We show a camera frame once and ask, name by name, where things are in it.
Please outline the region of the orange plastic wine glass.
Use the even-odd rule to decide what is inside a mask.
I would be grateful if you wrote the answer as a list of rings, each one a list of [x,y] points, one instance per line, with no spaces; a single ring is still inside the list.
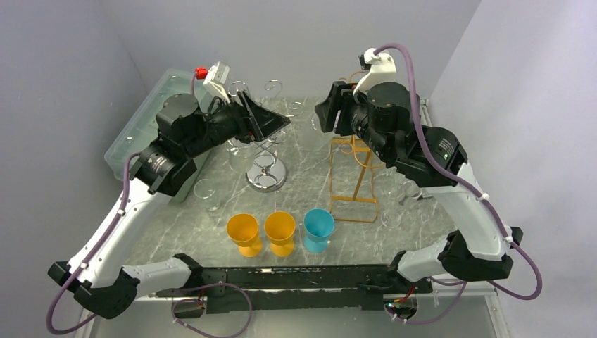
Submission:
[[[260,253],[262,242],[259,236],[258,221],[253,215],[248,213],[233,215],[227,221],[226,230],[242,256],[253,258]]]
[[[265,233],[270,240],[270,249],[278,257],[287,257],[294,250],[293,236],[296,221],[291,214],[277,211],[265,220]]]

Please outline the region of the blue plastic wine glass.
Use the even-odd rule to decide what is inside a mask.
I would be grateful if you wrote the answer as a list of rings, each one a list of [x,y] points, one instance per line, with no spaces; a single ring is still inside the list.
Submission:
[[[303,238],[306,250],[314,254],[322,253],[327,248],[328,238],[334,231],[333,216],[324,209],[314,208],[305,214],[303,226],[306,231]]]

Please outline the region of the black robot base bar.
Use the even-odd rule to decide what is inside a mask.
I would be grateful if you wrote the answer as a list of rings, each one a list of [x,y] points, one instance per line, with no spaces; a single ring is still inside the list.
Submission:
[[[382,311],[387,302],[432,291],[430,282],[402,280],[389,265],[319,265],[270,267],[204,268],[201,285],[214,284],[205,291],[195,284],[183,289],[166,289],[158,297],[200,296],[209,314],[247,308],[295,310],[311,308],[359,308]]]

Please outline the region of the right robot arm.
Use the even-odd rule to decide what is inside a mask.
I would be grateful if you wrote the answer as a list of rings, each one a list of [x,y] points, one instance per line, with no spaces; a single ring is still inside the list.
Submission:
[[[416,121],[418,104],[418,95],[397,82],[362,93],[336,81],[315,107],[322,131],[357,136],[387,168],[432,195],[455,224],[436,244],[399,252],[387,275],[389,286],[405,292],[418,280],[444,273],[466,282],[504,280],[513,267],[505,238],[519,242],[522,230],[498,228],[481,203],[462,144],[449,130]]]

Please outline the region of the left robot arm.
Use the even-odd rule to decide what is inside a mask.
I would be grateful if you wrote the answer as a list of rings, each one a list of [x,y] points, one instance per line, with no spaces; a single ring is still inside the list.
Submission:
[[[127,265],[126,259],[141,229],[197,172],[195,158],[236,139],[260,142],[290,123],[284,115],[255,103],[245,92],[236,101],[220,98],[202,111],[191,94],[167,98],[156,115],[158,136],[125,162],[122,194],[111,214],[70,260],[57,261],[49,277],[94,315],[112,319],[147,294],[178,289],[196,294],[203,268],[179,253],[166,261]]]

